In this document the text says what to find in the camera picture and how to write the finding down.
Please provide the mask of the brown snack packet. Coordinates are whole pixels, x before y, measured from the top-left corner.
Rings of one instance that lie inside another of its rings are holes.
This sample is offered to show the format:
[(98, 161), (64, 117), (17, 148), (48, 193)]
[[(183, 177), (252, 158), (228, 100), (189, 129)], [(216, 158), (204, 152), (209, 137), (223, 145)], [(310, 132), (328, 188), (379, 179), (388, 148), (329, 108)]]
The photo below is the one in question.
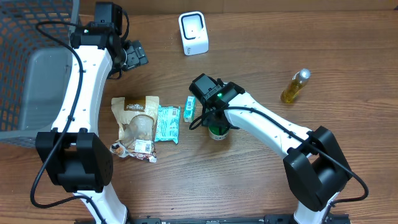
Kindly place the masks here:
[(122, 158), (133, 157), (155, 163), (155, 125), (157, 124), (159, 97), (117, 97), (111, 100), (111, 110), (119, 125), (118, 140), (110, 151)]

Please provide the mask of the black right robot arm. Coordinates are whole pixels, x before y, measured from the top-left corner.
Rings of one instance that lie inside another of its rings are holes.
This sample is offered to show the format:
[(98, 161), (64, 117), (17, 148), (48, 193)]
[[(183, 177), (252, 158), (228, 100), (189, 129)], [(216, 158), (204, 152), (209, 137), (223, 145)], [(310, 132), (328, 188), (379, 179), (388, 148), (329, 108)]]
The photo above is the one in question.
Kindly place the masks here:
[(259, 104), (244, 88), (204, 73), (190, 92), (203, 109), (190, 125), (209, 127), (222, 136), (243, 129), (272, 149), (282, 160), (290, 191), (298, 200), (293, 214), (265, 215), (264, 223), (349, 223), (347, 215), (330, 210), (351, 178), (350, 167), (335, 136), (327, 128), (301, 127)]

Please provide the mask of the teal snack bar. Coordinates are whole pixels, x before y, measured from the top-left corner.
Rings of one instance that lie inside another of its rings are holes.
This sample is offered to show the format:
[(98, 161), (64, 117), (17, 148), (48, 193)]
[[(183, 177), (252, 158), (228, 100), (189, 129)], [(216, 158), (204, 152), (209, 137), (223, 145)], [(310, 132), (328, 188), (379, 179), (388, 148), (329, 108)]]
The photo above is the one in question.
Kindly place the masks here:
[(155, 142), (173, 141), (178, 144), (180, 107), (159, 106)]

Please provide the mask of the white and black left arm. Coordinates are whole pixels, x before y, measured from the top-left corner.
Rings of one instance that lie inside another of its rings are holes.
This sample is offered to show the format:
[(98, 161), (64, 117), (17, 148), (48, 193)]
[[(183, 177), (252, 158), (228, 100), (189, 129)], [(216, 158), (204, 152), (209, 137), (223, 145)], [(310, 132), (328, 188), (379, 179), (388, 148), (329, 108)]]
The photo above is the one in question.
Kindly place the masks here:
[(132, 222), (111, 184), (112, 154), (98, 136), (105, 82), (148, 62), (141, 43), (128, 40), (128, 33), (128, 14), (113, 2), (97, 2), (93, 21), (74, 24), (65, 44), (73, 65), (61, 109), (50, 131), (35, 139), (40, 173), (81, 200), (93, 223)]

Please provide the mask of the yellow liquid bottle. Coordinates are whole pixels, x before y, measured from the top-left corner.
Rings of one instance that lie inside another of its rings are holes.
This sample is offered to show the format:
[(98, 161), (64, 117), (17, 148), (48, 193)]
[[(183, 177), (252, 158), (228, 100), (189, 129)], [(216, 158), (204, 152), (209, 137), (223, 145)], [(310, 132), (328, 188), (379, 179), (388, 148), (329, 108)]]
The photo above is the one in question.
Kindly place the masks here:
[(293, 103), (299, 91), (308, 83), (311, 71), (307, 68), (301, 69), (293, 77), (288, 87), (282, 92), (280, 98), (284, 103)]

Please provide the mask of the green lidded jar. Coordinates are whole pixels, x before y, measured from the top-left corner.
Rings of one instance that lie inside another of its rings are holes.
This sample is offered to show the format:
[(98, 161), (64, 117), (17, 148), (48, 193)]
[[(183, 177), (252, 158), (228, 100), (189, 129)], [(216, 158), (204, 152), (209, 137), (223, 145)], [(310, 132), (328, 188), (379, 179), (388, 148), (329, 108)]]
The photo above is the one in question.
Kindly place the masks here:
[(224, 140), (229, 133), (229, 129), (230, 127), (227, 126), (220, 126), (220, 125), (209, 126), (208, 127), (209, 136), (210, 138), (216, 141)]

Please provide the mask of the teal Kleenex tissue pack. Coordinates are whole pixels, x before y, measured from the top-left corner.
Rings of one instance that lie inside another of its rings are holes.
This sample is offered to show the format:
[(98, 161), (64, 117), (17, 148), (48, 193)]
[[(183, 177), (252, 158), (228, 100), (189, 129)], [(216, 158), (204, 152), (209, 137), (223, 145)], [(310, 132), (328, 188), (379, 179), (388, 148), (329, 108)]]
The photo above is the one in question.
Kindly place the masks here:
[(195, 111), (196, 111), (196, 98), (194, 96), (188, 96), (185, 103), (183, 120), (186, 123), (193, 122), (195, 117)]

